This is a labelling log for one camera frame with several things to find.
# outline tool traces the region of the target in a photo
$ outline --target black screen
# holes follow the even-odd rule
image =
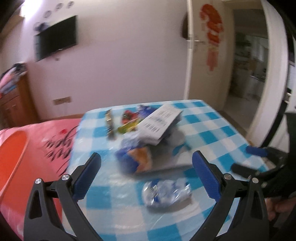
[[[37,60],[76,45],[76,16],[65,19],[35,36]]]

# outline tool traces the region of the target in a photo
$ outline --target silver bolt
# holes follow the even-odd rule
[[[37,179],[35,180],[35,183],[36,183],[36,184],[39,184],[41,181],[42,181],[41,178],[37,178]]]
[[[230,179],[231,179],[231,175],[228,174],[228,173],[225,173],[225,174],[224,174],[224,178],[225,178],[226,180],[230,180]]]
[[[62,176],[62,180],[63,180],[63,181],[66,181],[66,180],[68,180],[69,178],[70,178],[70,176],[69,176],[68,174]]]
[[[253,182],[253,183],[258,183],[259,180],[258,180],[257,178],[254,177],[254,178],[252,178],[252,182]]]
[[[262,184],[261,184],[261,187],[262,188],[265,188],[267,186],[267,182],[263,182]]]

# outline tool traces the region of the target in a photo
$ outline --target wall socket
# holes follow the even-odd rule
[[[60,98],[60,99],[55,99],[53,100],[54,105],[59,105],[59,104],[64,104],[64,103],[71,103],[72,99],[71,96],[65,97],[65,98]]]

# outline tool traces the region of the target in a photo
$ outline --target light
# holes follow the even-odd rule
[[[31,18],[41,6],[42,0],[25,0],[20,9],[20,16]]]

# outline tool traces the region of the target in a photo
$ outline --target blue and white tablecloth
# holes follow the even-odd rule
[[[261,158],[245,152],[246,140],[214,109],[200,100],[145,103],[160,107],[172,104],[183,110],[179,129],[185,134],[192,151],[200,150],[206,159],[221,170],[230,172],[234,162],[267,169]],[[93,152],[102,158],[102,167],[84,200],[78,202],[88,221],[105,241],[188,241],[211,212],[215,200],[208,197],[193,168],[178,168],[158,172],[122,175],[114,151],[120,141],[107,139],[105,112],[112,108],[115,125],[119,126],[125,110],[136,111],[136,104],[100,108],[87,112],[79,125],[72,150],[68,173],[84,164]],[[146,181],[155,178],[186,178],[192,187],[192,197],[167,210],[150,210],[143,205],[141,191]],[[234,216],[235,199],[219,234],[227,231]],[[67,232],[73,233],[63,217]]]

